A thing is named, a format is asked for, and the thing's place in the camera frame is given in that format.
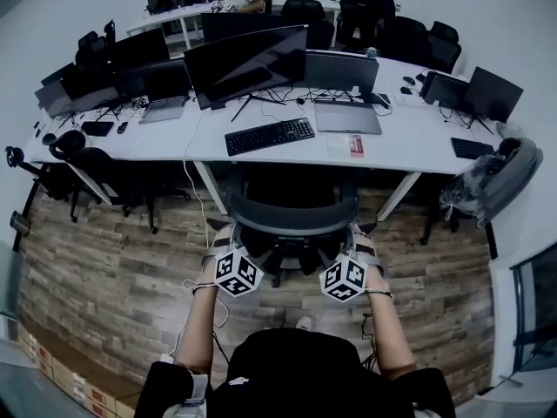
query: laptop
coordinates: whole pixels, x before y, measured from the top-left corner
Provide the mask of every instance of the laptop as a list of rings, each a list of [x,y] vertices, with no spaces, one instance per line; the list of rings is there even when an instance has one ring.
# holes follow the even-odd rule
[[[380,135],[383,133],[371,104],[315,101],[317,130]]]
[[[149,107],[140,124],[182,117],[191,88],[185,65],[145,73],[143,82]]]

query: desk leg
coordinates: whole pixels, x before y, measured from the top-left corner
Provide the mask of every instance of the desk leg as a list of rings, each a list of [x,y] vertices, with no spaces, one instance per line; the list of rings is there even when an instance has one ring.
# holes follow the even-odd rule
[[[404,198],[408,193],[410,188],[414,185],[416,180],[421,175],[421,172],[409,172],[404,179],[400,182],[399,187],[397,187],[391,198],[387,200],[385,205],[381,208],[377,214],[377,221],[385,221],[389,213],[397,206],[398,203]]]
[[[332,24],[334,25],[334,34],[332,35],[331,48],[337,44],[337,31],[339,30],[339,12],[337,10],[332,12]]]
[[[77,169],[71,164],[68,164],[71,167],[71,170],[74,171],[80,179],[84,181],[84,183],[91,188],[91,190],[107,205],[112,206],[111,199],[104,193],[103,189],[89,176],[87,173],[82,171],[81,169]]]
[[[217,205],[218,210],[223,215],[228,215],[228,210],[225,206],[225,199],[223,198],[223,194],[218,189],[217,181],[215,180],[214,175],[212,174],[211,169],[205,163],[201,161],[194,161],[193,164],[195,165],[196,169],[198,169],[199,175],[201,179],[205,183],[207,190],[212,196],[213,201]]]
[[[199,26],[198,26],[198,18],[193,18],[193,28],[195,29],[195,39],[199,40]]]
[[[182,25],[182,31],[184,32],[185,48],[191,50],[190,38],[188,37],[188,30],[185,27],[185,20],[180,18],[180,24]]]

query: red label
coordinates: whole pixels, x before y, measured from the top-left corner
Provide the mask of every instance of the red label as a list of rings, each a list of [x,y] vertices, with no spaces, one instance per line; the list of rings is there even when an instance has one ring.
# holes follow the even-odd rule
[[[104,410],[102,410],[99,406],[95,406],[95,404],[93,404],[93,412],[95,412],[98,416],[106,418],[106,412],[104,412]]]
[[[93,390],[93,400],[97,400],[99,402],[102,402],[103,404],[106,404],[106,398],[95,390]]]

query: computer mouse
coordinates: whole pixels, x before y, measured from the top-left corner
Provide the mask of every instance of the computer mouse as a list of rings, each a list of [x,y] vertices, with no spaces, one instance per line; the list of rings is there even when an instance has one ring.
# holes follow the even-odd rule
[[[120,124],[118,126],[118,130],[117,130],[118,134],[121,135],[122,133],[124,133],[126,128],[128,128],[128,123],[127,122],[123,122],[122,124]]]

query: floor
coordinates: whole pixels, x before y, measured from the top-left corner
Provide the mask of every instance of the floor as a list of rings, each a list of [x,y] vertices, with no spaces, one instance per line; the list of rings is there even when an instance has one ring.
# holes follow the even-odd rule
[[[390,192],[360,190],[359,222],[373,222]],[[222,219],[209,194],[199,194],[207,216]],[[33,202],[31,232],[20,247],[26,260],[22,318],[50,328],[107,368],[142,381],[150,364],[175,347],[188,314],[191,294],[182,281],[196,277],[205,250],[199,203],[159,200],[155,236],[141,208],[125,219],[116,207],[84,200],[76,224],[69,210],[43,192]],[[440,368],[455,403],[461,404],[488,386],[493,363],[486,235],[473,222],[457,234],[436,226],[430,245],[420,246],[423,223],[424,209],[403,203],[372,237],[389,267],[395,304],[419,366]],[[229,356],[252,332],[293,326],[302,314],[315,318],[316,331],[352,342],[362,360],[371,353],[361,336],[366,300],[347,305],[328,300],[317,274],[295,273],[280,289],[271,288],[266,277],[253,295],[234,300],[223,293],[221,299],[231,318],[217,335]],[[216,322],[222,318],[218,307]],[[215,350],[212,383],[218,385],[226,366]]]

